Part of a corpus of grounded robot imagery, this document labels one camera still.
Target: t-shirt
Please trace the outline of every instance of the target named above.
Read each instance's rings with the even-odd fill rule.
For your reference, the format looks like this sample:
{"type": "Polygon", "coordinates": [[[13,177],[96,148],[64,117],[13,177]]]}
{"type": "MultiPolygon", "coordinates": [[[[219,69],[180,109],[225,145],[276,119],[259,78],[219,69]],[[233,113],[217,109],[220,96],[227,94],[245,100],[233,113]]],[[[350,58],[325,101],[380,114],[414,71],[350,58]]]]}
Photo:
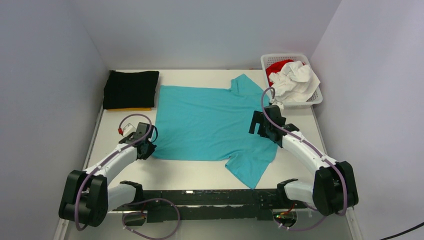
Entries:
{"type": "MultiPolygon", "coordinates": [[[[161,86],[153,156],[192,161],[230,158],[225,167],[254,189],[277,153],[275,143],[249,134],[253,112],[261,110],[262,92],[245,74],[231,80],[230,89],[161,86]]],[[[268,102],[265,95],[264,104],[268,102]]]]}

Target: black towel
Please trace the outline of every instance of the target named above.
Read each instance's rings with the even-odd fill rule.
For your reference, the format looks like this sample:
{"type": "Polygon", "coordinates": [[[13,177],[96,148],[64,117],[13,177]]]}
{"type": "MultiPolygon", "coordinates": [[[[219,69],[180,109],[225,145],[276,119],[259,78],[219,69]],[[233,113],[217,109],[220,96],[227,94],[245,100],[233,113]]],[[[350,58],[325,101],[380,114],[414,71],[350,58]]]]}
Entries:
{"type": "Polygon", "coordinates": [[[103,90],[103,108],[153,108],[158,79],[158,71],[111,71],[103,90]]]}

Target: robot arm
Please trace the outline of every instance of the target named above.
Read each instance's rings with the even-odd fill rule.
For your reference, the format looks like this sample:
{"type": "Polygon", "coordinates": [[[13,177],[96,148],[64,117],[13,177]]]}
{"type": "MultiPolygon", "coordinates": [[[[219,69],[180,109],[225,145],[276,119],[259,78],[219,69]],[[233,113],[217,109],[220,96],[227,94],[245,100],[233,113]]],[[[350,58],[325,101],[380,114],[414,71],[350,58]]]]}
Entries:
{"type": "MultiPolygon", "coordinates": [[[[149,124],[140,122],[135,132],[124,137],[113,152],[123,149],[123,147],[139,140],[148,131],[149,124]]],[[[109,162],[100,168],[100,163],[91,166],[83,171],[72,171],[67,179],[63,190],[62,200],[59,207],[59,217],[74,221],[75,204],[78,191],[83,180],[95,168],[100,168],[85,185],[84,192],[79,201],[79,222],[85,225],[97,227],[102,223],[108,211],[131,202],[138,202],[143,199],[142,185],[130,181],[122,181],[118,186],[108,188],[111,181],[129,164],[137,159],[147,159],[156,148],[156,145],[149,141],[152,132],[147,137],[131,147],[128,147],[116,154],[109,162]]]]}
{"type": "MultiPolygon", "coordinates": [[[[292,153],[313,174],[314,182],[306,183],[298,179],[288,179],[277,185],[277,194],[283,202],[301,201],[315,206],[324,216],[336,213],[343,209],[343,190],[341,179],[334,169],[312,150],[303,141],[307,141],[300,130],[293,124],[286,124],[286,119],[281,116],[280,108],[276,105],[264,108],[269,118],[283,129],[296,135],[298,138],[287,134],[273,126],[260,111],[253,113],[249,133],[254,134],[256,124],[259,124],[257,134],[292,153]]],[[[335,159],[321,155],[341,172],[347,188],[347,206],[358,204],[358,193],[352,166],[346,162],[337,162],[335,159]]]]}

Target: laundry basket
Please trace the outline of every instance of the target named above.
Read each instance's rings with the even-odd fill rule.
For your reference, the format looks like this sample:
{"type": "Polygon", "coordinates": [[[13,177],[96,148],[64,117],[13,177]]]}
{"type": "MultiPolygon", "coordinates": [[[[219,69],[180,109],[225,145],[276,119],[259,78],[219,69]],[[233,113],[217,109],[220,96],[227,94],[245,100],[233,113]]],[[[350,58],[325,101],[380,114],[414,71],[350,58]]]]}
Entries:
{"type": "MultiPolygon", "coordinates": [[[[267,87],[270,86],[268,82],[268,76],[266,69],[272,64],[280,61],[291,59],[293,61],[301,61],[304,64],[311,65],[308,61],[308,58],[299,53],[274,53],[274,54],[265,54],[260,57],[260,62],[262,63],[262,72],[263,79],[267,87]]],[[[271,98],[271,91],[267,92],[269,98],[271,98]]],[[[323,95],[321,94],[320,87],[317,87],[313,95],[305,102],[286,102],[284,103],[284,108],[297,108],[297,107],[309,107],[314,104],[319,104],[323,101],[323,95]]]]}

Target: white cloth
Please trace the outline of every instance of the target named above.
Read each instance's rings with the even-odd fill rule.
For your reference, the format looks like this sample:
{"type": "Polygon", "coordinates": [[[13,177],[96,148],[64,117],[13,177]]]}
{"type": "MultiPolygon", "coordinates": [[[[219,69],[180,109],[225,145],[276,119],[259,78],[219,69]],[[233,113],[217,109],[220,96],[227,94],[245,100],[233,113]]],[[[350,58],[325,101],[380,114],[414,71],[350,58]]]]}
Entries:
{"type": "Polygon", "coordinates": [[[320,84],[310,65],[301,61],[284,64],[281,71],[271,73],[269,80],[275,88],[275,98],[271,102],[281,105],[287,102],[306,102],[320,84]]]}

